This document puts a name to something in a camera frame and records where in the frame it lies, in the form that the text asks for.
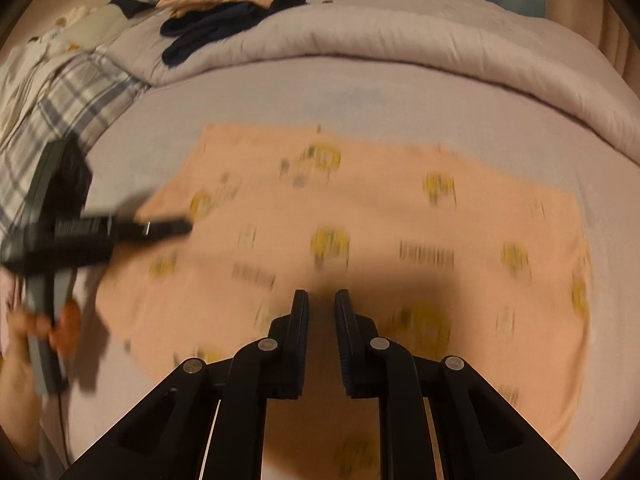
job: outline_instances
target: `power cord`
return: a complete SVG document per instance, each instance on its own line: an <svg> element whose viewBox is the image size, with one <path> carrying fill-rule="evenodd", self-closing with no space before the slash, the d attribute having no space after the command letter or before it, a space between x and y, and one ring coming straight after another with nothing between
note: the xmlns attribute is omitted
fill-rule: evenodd
<svg viewBox="0 0 640 480"><path fill-rule="evenodd" d="M60 433L62 434L62 449L65 453L65 461L66 467L65 469L69 469L71 467L71 459L69 458L69 449L66 444L66 429L65 429L65 420L62 416L62 394L58 394L58 416L60 418Z"/></svg>

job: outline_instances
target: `bed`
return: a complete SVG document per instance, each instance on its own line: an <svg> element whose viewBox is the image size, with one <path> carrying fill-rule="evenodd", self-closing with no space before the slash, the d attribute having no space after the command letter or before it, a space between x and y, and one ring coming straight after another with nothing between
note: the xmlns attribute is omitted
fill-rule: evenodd
<svg viewBox="0 0 640 480"><path fill-rule="evenodd" d="M388 10L392 1L411 7L419 6L420 0L372 1ZM630 30L637 30L637 2L611 1ZM575 41L587 48L579 38ZM363 59L354 57L357 53L330 49L302 54L258 55L242 64L219 62L207 66L215 70L194 69L147 91L89 153L94 183L87 207L135 210L171 179L202 127L213 122L322 124L361 138L441 144L516 176L571 192L580 204L599 286L594 290L586 378L560 452L581 479L602 478L640 419L640 349L635 337L640 326L640 311L635 308L640 285L634 279L640 254L634 233L640 221L640 168L633 139L606 135L607 125L613 131L620 124L633 134L638 120L633 101L628 107L619 106L615 117L598 122L586 113L589 106L584 103L583 108L574 103L569 114L566 102L549 104L535 88L519 88L517 82L464 70L453 70L455 74L445 64L420 66L410 59L377 59L380 56ZM139 70L134 75L142 79L159 76L152 67L148 72L144 66L126 68ZM626 103L625 99L615 101ZM110 336L92 313L101 272L84 270L76 286L86 325L68 396L68 442L74 456L154 386L122 342ZM56 413L49 410L46 428L54 441L56 427ZM636 453L612 478L636 478L639 460ZM263 467L264 478L283 478L276 468ZM314 476L309 472L302 478Z"/></svg>

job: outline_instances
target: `black handheld device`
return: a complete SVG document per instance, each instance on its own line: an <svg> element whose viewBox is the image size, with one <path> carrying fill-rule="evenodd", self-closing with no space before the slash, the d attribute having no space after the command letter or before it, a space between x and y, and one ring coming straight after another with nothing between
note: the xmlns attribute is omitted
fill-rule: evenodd
<svg viewBox="0 0 640 480"><path fill-rule="evenodd" d="M186 360L62 480L261 478L267 401L302 394L308 320L308 295L297 290L266 338L232 359ZM577 480L460 357L422 359L379 336L346 290L336 294L335 321L348 396L379 400L381 480Z"/></svg>
<svg viewBox="0 0 640 480"><path fill-rule="evenodd" d="M118 242L153 242L191 232L185 219L137 224L114 215L81 217L92 172L74 135L49 142L40 155L20 223L0 248L0 265L24 278L25 308L55 322L71 298L79 267L108 262ZM36 390L66 388L63 363L46 340L29 338Z"/></svg>

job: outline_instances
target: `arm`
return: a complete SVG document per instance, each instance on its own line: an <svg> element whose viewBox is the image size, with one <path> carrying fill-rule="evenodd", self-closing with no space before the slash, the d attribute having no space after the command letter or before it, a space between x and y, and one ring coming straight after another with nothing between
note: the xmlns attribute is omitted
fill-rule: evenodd
<svg viewBox="0 0 640 480"><path fill-rule="evenodd" d="M55 328L44 316L17 310L9 314L10 348L0 370L0 426L25 462L38 459L41 401L34 386L28 336L48 338L62 357L72 357L78 346L80 311L66 305Z"/></svg>
<svg viewBox="0 0 640 480"><path fill-rule="evenodd" d="M33 475L0 428L0 470L7 480L33 480Z"/></svg>

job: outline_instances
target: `yellow print pattern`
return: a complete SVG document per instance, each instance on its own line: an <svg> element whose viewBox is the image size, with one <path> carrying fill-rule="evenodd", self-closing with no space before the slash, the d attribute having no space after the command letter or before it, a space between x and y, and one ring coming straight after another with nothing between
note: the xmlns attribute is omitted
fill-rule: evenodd
<svg viewBox="0 0 640 480"><path fill-rule="evenodd" d="M373 473L380 463L380 450L370 436L352 434L336 449L335 462L340 478L351 478L363 469Z"/></svg>
<svg viewBox="0 0 640 480"><path fill-rule="evenodd" d="M529 252L518 244L508 242L502 246L502 263L513 276L531 276Z"/></svg>
<svg viewBox="0 0 640 480"><path fill-rule="evenodd" d="M178 263L178 254L171 253L156 258L149 266L149 275L155 278L162 278L175 272Z"/></svg>
<svg viewBox="0 0 640 480"><path fill-rule="evenodd" d="M399 342L414 355L434 361L447 355L450 333L446 313L429 301L406 304L380 324L381 335Z"/></svg>
<svg viewBox="0 0 640 480"><path fill-rule="evenodd" d="M443 173L428 173L422 182L422 189L427 193L431 205L456 208L456 185L453 177Z"/></svg>
<svg viewBox="0 0 640 480"><path fill-rule="evenodd" d="M229 171L222 173L211 190L201 189L193 195L189 206L191 221L200 220L223 203L233 200L241 185L242 179L239 176Z"/></svg>
<svg viewBox="0 0 640 480"><path fill-rule="evenodd" d="M349 266L349 235L341 228L322 227L311 238L311 253L316 269L321 270L328 261Z"/></svg>
<svg viewBox="0 0 640 480"><path fill-rule="evenodd" d="M174 368L180 366L180 364L184 360L191 357L197 357L199 359L202 359L204 362L206 362L206 364L217 363L225 359L225 357L217 350L198 346L196 349L193 349L193 351L191 351L191 353L188 356L186 356L184 359L180 358L180 355L178 354L178 352L174 352Z"/></svg>
<svg viewBox="0 0 640 480"><path fill-rule="evenodd" d="M261 333L267 333L271 326L271 321L277 317L286 316L289 312L290 307L282 304L272 304L270 300L265 300L255 313L254 326Z"/></svg>
<svg viewBox="0 0 640 480"><path fill-rule="evenodd" d="M589 301L587 298L587 284L584 280L574 280L571 290L571 302L575 313L589 319Z"/></svg>
<svg viewBox="0 0 640 480"><path fill-rule="evenodd" d="M293 161L283 158L280 163L280 179L290 180L293 186L303 187L309 181L328 183L332 173L340 168L342 153L332 144L310 145Z"/></svg>

